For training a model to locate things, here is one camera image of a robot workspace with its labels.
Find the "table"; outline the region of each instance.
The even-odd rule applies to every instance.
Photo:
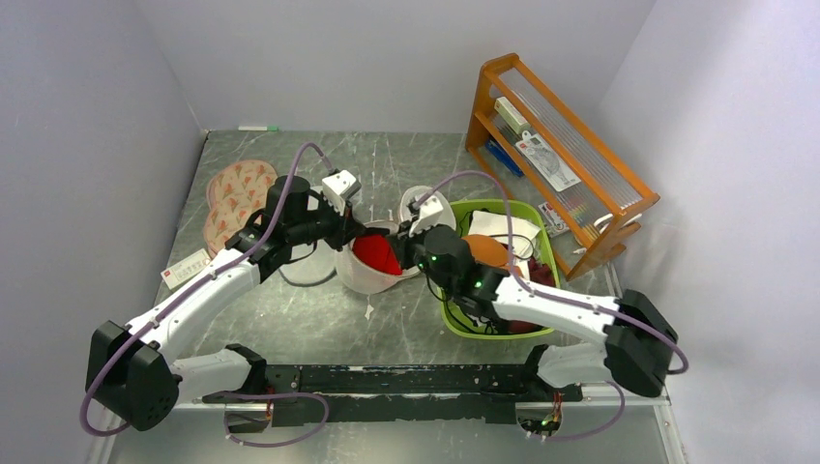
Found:
[[[196,169],[169,264],[204,247],[202,225],[208,215],[205,189],[220,170],[238,160],[265,160],[284,175],[296,150],[306,141],[323,147],[336,167],[353,173],[363,185],[354,212],[362,220],[397,216],[401,194],[409,187],[431,186],[453,172],[479,169],[464,150],[464,134],[212,131]],[[326,170],[308,152],[299,175],[317,185]],[[526,180],[498,166],[516,199],[542,202]],[[486,179],[465,178],[443,188],[450,201],[498,197]],[[593,295],[611,295],[611,271],[600,268],[565,284]],[[160,302],[170,295],[163,284]],[[367,309],[373,310],[366,317]],[[268,363],[523,363],[534,345],[572,344],[563,333],[516,341],[478,341],[457,336],[444,326],[441,305],[425,280],[405,280],[370,297],[344,287],[335,278],[314,288],[295,288],[274,275],[227,307],[196,337],[183,357],[242,343]]]

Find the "gray wall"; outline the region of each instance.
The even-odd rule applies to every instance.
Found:
[[[88,343],[152,303],[202,137],[132,1],[0,0],[0,462],[76,462]]]
[[[820,4],[660,0],[600,106],[658,189],[621,263],[673,321],[692,463],[820,462]]]
[[[138,0],[206,129],[466,131],[518,52],[582,116],[655,0]]]

